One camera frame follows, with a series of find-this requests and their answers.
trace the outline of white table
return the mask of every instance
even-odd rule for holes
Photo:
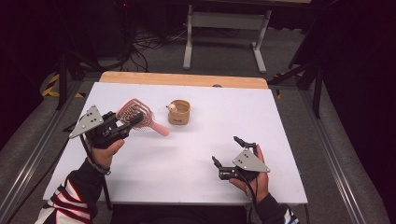
[[[261,145],[271,168],[269,188],[280,203],[307,203],[270,90],[193,86],[95,83],[81,116],[91,105],[101,114],[116,111],[134,97],[148,105],[156,121],[170,128],[163,137],[154,131],[131,130],[106,177],[113,203],[226,204],[249,203],[236,187],[218,178],[215,156],[233,166],[242,148],[238,136]],[[168,123],[165,107],[176,99],[191,104],[186,126]],[[79,138],[69,141],[44,194],[48,199],[86,155]]]

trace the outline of hairbrush handle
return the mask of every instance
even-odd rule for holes
[[[150,125],[150,128],[152,128],[152,130],[154,130],[155,132],[159,133],[162,136],[167,136],[169,134],[169,129],[162,126],[161,124],[157,123],[157,122],[152,122],[152,124]]]

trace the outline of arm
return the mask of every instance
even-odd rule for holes
[[[262,149],[257,145],[257,155],[260,160],[264,161]],[[232,178],[230,183],[235,185],[250,196],[251,193],[246,183]],[[268,191],[268,174],[260,173],[257,176],[257,181],[252,180],[250,186],[254,192],[257,192],[256,213],[259,215],[262,223],[265,224],[280,224],[280,223],[299,223],[297,217],[291,212],[291,209],[286,204],[279,204],[276,199]]]
[[[113,155],[123,143],[123,140],[118,140],[107,149],[94,148],[93,159],[102,168],[109,168]],[[56,189],[41,209],[36,223],[92,223],[98,212],[96,202],[102,191],[101,175],[87,158]]]

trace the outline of metal bracket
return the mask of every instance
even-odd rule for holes
[[[103,123],[103,118],[96,105],[92,105],[87,113],[81,118],[69,138],[75,138]]]
[[[257,158],[257,156],[248,148],[245,148],[245,150],[233,159],[233,164],[246,171],[271,172],[270,168],[268,168],[265,163]]]

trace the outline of pink hairbrush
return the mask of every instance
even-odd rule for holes
[[[136,116],[138,113],[143,113],[143,120],[138,122],[134,127],[138,131],[147,131],[149,128],[162,136],[169,134],[169,129],[154,121],[154,114],[148,106],[139,100],[132,98],[126,101],[116,113],[116,118],[122,123],[129,123],[129,120]]]

